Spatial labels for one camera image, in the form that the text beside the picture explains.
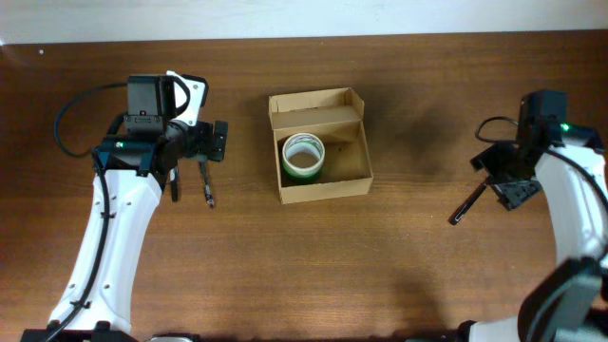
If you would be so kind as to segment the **green tape roll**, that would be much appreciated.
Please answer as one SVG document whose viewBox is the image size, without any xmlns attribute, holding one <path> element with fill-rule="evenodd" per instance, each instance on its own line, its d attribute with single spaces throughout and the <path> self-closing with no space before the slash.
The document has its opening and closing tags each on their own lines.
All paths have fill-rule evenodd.
<svg viewBox="0 0 608 342">
<path fill-rule="evenodd" d="M 311 167 L 297 167 L 287 161 L 282 163 L 282 168 L 287 175 L 296 180 L 313 180 L 317 179 L 322 173 L 322 165 L 316 164 Z"/>
</svg>

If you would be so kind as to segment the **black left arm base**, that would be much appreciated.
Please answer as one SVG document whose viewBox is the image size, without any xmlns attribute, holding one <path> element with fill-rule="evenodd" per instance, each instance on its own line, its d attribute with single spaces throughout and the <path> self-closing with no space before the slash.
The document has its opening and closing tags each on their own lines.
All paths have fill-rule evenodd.
<svg viewBox="0 0 608 342">
<path fill-rule="evenodd" d="M 54 332 L 58 326 L 48 324 L 44 329 L 26 329 L 20 338 L 21 342 L 41 342 Z M 107 321 L 99 321 L 92 330 L 68 330 L 59 332 L 53 341 L 57 342 L 138 342 L 136 338 L 120 330 L 112 330 Z"/>
</svg>

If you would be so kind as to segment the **brown cardboard box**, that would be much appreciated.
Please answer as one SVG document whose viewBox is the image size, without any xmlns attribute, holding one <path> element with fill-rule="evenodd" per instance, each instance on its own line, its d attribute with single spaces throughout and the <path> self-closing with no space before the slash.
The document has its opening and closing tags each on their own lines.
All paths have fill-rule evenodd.
<svg viewBox="0 0 608 342">
<path fill-rule="evenodd" d="M 373 181 L 363 123 L 365 103 L 350 87 L 274 95 L 269 119 L 275 148 L 277 187 L 283 204 L 365 195 Z M 296 180 L 282 168 L 284 143 L 296 133 L 312 133 L 325 145 L 322 173 Z M 293 157 L 300 166 L 306 155 Z"/>
</svg>

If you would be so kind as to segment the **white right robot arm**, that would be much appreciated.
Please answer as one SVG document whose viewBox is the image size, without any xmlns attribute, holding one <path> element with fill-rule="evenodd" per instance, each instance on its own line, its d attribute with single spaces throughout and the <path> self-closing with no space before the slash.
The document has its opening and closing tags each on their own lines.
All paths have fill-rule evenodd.
<svg viewBox="0 0 608 342">
<path fill-rule="evenodd" d="M 604 341 L 607 312 L 607 185 L 598 131 L 566 119 L 567 96 L 538 90 L 521 99 L 513 140 L 488 140 L 471 160 L 485 180 L 454 212 L 457 224 L 486 188 L 514 210 L 545 194 L 556 241 L 556 269 L 527 296 L 516 316 L 462 323 L 459 341 Z"/>
</svg>

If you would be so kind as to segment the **white masking tape roll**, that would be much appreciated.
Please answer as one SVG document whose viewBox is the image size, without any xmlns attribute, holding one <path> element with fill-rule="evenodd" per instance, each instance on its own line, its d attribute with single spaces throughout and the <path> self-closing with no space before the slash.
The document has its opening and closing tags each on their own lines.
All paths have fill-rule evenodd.
<svg viewBox="0 0 608 342">
<path fill-rule="evenodd" d="M 300 166 L 295 161 L 292 161 L 293 157 L 300 157 L 300 155 L 306 155 L 308 165 Z M 326 149 L 324 143 L 312 133 L 296 133 L 291 136 L 283 145 L 282 157 L 283 161 L 287 161 L 297 167 L 311 167 L 316 164 L 323 165 L 325 160 Z"/>
</svg>

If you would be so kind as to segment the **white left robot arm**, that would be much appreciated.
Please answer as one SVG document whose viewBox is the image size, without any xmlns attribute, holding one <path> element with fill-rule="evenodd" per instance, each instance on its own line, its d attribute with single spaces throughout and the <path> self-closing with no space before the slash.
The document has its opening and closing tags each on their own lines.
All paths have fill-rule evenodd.
<svg viewBox="0 0 608 342">
<path fill-rule="evenodd" d="M 129 341 L 131 296 L 147 227 L 169 192 L 180 199 L 179 162 L 197 163 L 209 207 L 208 162 L 222 162 L 228 124 L 200 119 L 209 85 L 168 70 L 131 75 L 122 84 L 127 110 L 88 150 L 93 201 L 77 260 L 62 297 L 27 341 Z"/>
</svg>

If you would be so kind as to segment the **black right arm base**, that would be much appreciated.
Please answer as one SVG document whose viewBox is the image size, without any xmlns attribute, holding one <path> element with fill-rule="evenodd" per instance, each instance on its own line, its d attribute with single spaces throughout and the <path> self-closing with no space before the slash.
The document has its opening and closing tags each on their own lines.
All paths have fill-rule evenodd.
<svg viewBox="0 0 608 342">
<path fill-rule="evenodd" d="M 405 342 L 468 342 L 469 331 L 417 332 Z"/>
</svg>

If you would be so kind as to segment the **black pen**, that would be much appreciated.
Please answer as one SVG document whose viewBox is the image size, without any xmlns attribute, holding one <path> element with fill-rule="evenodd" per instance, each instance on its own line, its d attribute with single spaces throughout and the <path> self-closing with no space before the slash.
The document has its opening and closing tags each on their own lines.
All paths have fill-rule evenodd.
<svg viewBox="0 0 608 342">
<path fill-rule="evenodd" d="M 457 225 L 464 215 L 470 210 L 478 198 L 482 195 L 487 187 L 487 181 L 482 181 L 475 190 L 466 198 L 466 200 L 453 212 L 448 222 L 451 225 Z"/>
</svg>

